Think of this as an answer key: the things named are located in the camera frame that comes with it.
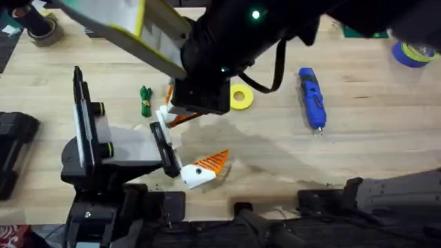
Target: orange object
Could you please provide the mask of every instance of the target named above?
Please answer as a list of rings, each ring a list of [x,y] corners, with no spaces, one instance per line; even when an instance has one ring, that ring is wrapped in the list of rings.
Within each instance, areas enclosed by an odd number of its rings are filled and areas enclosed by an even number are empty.
[[[165,103],[168,103],[168,101],[170,100],[170,97],[172,96],[172,92],[173,92],[173,86],[169,85],[167,94],[165,95]]]
[[[217,175],[219,172],[221,172],[222,168],[225,165],[225,162],[227,162],[227,158],[228,149],[204,158],[203,160],[196,161],[194,162],[194,164],[204,167],[205,169],[212,170]]]
[[[177,116],[171,123],[169,123],[168,125],[170,127],[176,127],[176,125],[178,125],[179,121],[183,121],[187,118],[189,118],[190,116]]]

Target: tape roll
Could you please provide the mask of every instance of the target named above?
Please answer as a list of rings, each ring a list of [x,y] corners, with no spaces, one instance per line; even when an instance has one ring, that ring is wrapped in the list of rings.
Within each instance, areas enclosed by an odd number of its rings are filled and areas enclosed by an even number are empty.
[[[437,58],[435,51],[430,48],[427,48],[426,54],[422,54],[413,46],[402,42],[394,45],[392,54],[398,62],[412,68],[420,68]]]
[[[241,101],[234,98],[236,93],[243,94],[243,99]],[[253,103],[254,94],[250,87],[242,84],[235,84],[230,87],[230,99],[230,106],[233,110],[244,110]]]

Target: orange and white object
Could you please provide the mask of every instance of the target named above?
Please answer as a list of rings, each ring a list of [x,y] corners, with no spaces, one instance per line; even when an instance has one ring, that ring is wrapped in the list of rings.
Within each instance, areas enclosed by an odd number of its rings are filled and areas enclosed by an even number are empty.
[[[216,178],[222,171],[228,158],[228,149],[215,155],[209,156],[194,164],[186,165],[181,169],[181,178],[190,188],[198,187],[203,183]]]

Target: green mat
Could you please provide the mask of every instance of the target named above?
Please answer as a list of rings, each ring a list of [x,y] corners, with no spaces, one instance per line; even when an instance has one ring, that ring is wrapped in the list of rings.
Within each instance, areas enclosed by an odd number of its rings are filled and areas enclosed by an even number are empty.
[[[345,38],[366,38],[361,33],[353,30],[352,28],[350,28],[346,25],[342,25],[342,29],[343,29],[343,34],[345,35]],[[389,35],[387,34],[387,32],[379,32],[379,33],[375,33],[372,36],[372,38],[374,38],[374,39],[388,39]]]

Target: yellow tape roll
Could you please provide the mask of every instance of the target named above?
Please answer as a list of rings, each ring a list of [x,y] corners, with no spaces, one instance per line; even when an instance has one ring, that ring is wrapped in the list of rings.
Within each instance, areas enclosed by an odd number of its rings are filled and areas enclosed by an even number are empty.
[[[246,85],[235,84],[230,87],[230,105],[233,110],[244,110],[249,107],[254,100],[253,91]],[[235,93],[242,93],[243,99],[238,101],[234,98]]]

